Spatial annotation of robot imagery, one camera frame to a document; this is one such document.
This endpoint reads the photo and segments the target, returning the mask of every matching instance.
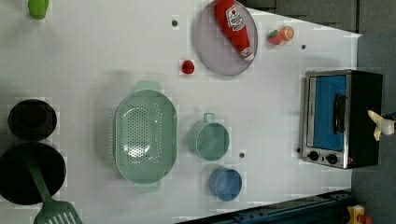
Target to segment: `oven window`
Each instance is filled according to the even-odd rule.
[[[315,112],[313,117],[313,147],[343,151],[344,133],[334,131],[334,100],[337,94],[346,95],[347,77],[315,78]]]

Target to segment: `black frying pan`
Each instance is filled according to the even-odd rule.
[[[0,158],[0,194],[12,203],[23,205],[42,202],[23,157],[27,151],[35,158],[51,196],[66,177],[64,158],[55,148],[36,142],[12,147]]]
[[[53,108],[39,100],[25,100],[15,105],[8,115],[8,127],[25,141],[41,141],[56,128],[57,118]]]

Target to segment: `red ketchup bottle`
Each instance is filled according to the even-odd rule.
[[[215,5],[215,16],[224,33],[239,51],[242,58],[251,61],[253,51],[248,40],[248,30],[234,0],[219,0]]]

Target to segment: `oven door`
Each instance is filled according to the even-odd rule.
[[[309,79],[307,145],[344,150],[347,76]]]

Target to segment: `spatula handle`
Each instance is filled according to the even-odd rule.
[[[38,168],[37,163],[35,162],[35,158],[32,152],[28,151],[27,153],[23,153],[23,157],[25,162],[29,168],[30,174],[32,175],[33,180],[35,181],[35,186],[40,192],[41,199],[43,203],[50,203],[52,199],[50,197],[49,190],[47,189],[46,183],[44,182],[43,175]]]

